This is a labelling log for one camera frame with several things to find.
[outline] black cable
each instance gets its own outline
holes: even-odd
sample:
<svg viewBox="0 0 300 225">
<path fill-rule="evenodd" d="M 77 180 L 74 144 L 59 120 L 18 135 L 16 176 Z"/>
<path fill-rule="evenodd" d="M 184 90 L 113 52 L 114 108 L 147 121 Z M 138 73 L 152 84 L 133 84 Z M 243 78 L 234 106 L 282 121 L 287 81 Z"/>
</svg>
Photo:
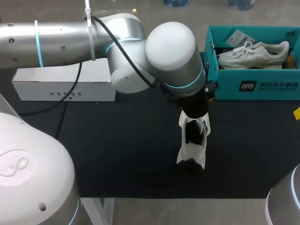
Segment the black cable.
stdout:
<svg viewBox="0 0 300 225">
<path fill-rule="evenodd" d="M 77 73 L 77 77 L 76 77 L 76 80 L 73 84 L 73 86 L 71 87 L 71 89 L 69 90 L 69 92 L 61 99 L 59 100 L 57 103 L 55 103 L 54 105 L 46 108 L 46 109 L 42 109 L 40 111 L 35 111 L 35 112 L 26 112 L 26 113 L 19 113 L 20 116 L 31 116 L 31 115 L 37 115 L 37 114 L 40 114 L 40 113 L 44 113 L 44 112 L 47 112 L 48 110 L 51 110 L 53 108 L 55 108 L 56 106 L 58 106 L 60 103 L 62 103 L 71 93 L 72 91 L 74 90 L 75 86 L 77 85 L 78 83 L 78 79 L 79 79 L 79 76 L 80 76 L 80 73 L 81 73 L 81 67 L 83 66 L 83 63 L 79 63 L 79 68 L 78 68 L 78 73 Z"/>
<path fill-rule="evenodd" d="M 139 77 L 146 83 L 148 84 L 148 86 L 150 86 L 151 88 L 155 88 L 156 85 L 150 83 L 144 76 L 143 74 L 139 71 L 139 69 L 135 66 L 135 64 L 133 63 L 133 61 L 130 59 L 130 57 L 127 55 L 126 51 L 124 50 L 124 48 L 120 45 L 120 43 L 118 42 L 118 40 L 116 39 L 116 37 L 111 33 L 111 31 L 108 29 L 108 27 L 101 21 L 99 20 L 97 17 L 95 16 L 91 16 L 91 19 L 96 21 L 97 23 L 99 23 L 104 29 L 105 31 L 108 33 L 108 35 L 111 37 L 111 39 L 114 41 L 114 43 L 117 45 L 117 47 L 120 49 L 120 51 L 122 52 L 122 54 L 124 55 L 124 57 L 127 59 L 127 61 L 129 62 L 129 64 L 132 66 L 132 68 L 135 70 L 135 72 L 139 75 Z"/>
<path fill-rule="evenodd" d="M 95 20 L 97 23 L 99 23 L 105 30 L 106 32 L 108 33 L 108 35 L 112 38 L 112 40 L 114 41 L 114 43 L 117 45 L 117 47 L 120 49 L 120 51 L 122 52 L 122 54 L 124 55 L 124 57 L 127 59 L 127 61 L 129 62 L 129 64 L 132 66 L 132 68 L 135 70 L 135 72 L 139 75 L 139 77 L 146 83 L 148 84 L 150 87 L 152 88 L 155 88 L 156 85 L 155 84 L 152 84 L 150 83 L 144 76 L 143 74 L 140 72 L 140 70 L 135 66 L 135 64 L 133 63 L 133 61 L 130 59 L 130 57 L 127 55 L 127 53 L 125 52 L 124 48 L 120 45 L 120 43 L 118 42 L 118 40 L 116 39 L 116 37 L 112 34 L 112 32 L 108 29 L 108 27 L 101 21 L 99 20 L 97 17 L 95 16 L 91 16 L 91 19 Z M 72 91 L 74 90 L 75 86 L 77 85 L 78 83 L 78 79 L 79 79 L 79 76 L 80 76 L 80 73 L 81 73 L 81 67 L 82 67 L 83 63 L 81 62 L 79 64 L 79 69 L 78 69 L 78 73 L 77 73 L 77 77 L 76 77 L 76 80 L 73 84 L 73 86 L 71 87 L 71 89 L 69 90 L 69 92 L 61 99 L 59 100 L 57 103 L 55 103 L 54 105 L 46 108 L 46 109 L 43 109 L 43 110 L 40 110 L 40 111 L 36 111 L 36 112 L 26 112 L 26 113 L 19 113 L 20 116 L 31 116 L 31 115 L 37 115 L 37 114 L 40 114 L 40 113 L 44 113 L 44 112 L 47 112 L 48 110 L 51 110 L 53 108 L 55 108 L 56 106 L 58 106 L 60 103 L 62 103 L 71 93 Z"/>
</svg>

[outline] white box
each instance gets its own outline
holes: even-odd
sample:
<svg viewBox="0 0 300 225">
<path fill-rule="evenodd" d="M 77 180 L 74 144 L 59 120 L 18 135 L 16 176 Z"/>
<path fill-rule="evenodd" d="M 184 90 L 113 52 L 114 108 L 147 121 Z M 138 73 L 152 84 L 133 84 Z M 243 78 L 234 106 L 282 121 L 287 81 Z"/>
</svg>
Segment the white box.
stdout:
<svg viewBox="0 0 300 225">
<path fill-rule="evenodd" d="M 59 101 L 69 92 L 79 64 L 17 70 L 12 83 L 23 101 Z M 114 101 L 107 59 L 82 64 L 78 83 L 66 101 Z"/>
</svg>

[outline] black work surface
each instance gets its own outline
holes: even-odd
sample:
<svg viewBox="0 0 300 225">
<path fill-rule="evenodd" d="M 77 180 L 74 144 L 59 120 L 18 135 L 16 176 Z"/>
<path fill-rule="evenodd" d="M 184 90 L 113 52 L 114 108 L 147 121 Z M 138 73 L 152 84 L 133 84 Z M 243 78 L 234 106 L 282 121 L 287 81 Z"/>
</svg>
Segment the black work surface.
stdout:
<svg viewBox="0 0 300 225">
<path fill-rule="evenodd" d="M 300 163 L 300 102 L 213 101 L 205 171 L 176 165 L 180 110 L 166 98 L 68 103 L 58 140 L 82 197 L 265 198 Z"/>
</svg>

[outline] yellow tag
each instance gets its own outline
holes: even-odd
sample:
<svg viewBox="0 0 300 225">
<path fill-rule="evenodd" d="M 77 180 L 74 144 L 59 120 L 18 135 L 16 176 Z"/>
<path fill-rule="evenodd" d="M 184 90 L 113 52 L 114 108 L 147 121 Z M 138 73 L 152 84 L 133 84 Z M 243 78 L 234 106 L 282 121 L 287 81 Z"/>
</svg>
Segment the yellow tag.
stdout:
<svg viewBox="0 0 300 225">
<path fill-rule="evenodd" d="M 294 115 L 296 117 L 296 120 L 300 120 L 300 108 L 294 111 Z"/>
</svg>

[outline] white sneaker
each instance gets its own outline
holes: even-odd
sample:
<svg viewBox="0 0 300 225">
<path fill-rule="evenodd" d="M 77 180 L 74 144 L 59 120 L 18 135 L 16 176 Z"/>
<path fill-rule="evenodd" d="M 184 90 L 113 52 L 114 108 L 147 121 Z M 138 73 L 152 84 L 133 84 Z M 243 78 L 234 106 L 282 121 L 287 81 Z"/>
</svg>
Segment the white sneaker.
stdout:
<svg viewBox="0 0 300 225">
<path fill-rule="evenodd" d="M 287 41 L 279 45 L 267 45 L 263 42 L 252 45 L 247 41 L 242 47 L 219 54 L 218 63 L 224 69 L 282 69 L 289 47 Z"/>
<path fill-rule="evenodd" d="M 199 120 L 189 121 L 189 117 L 186 117 L 182 124 L 181 148 L 177 163 L 193 158 L 204 169 L 206 144 L 207 133 L 204 123 Z"/>
</svg>

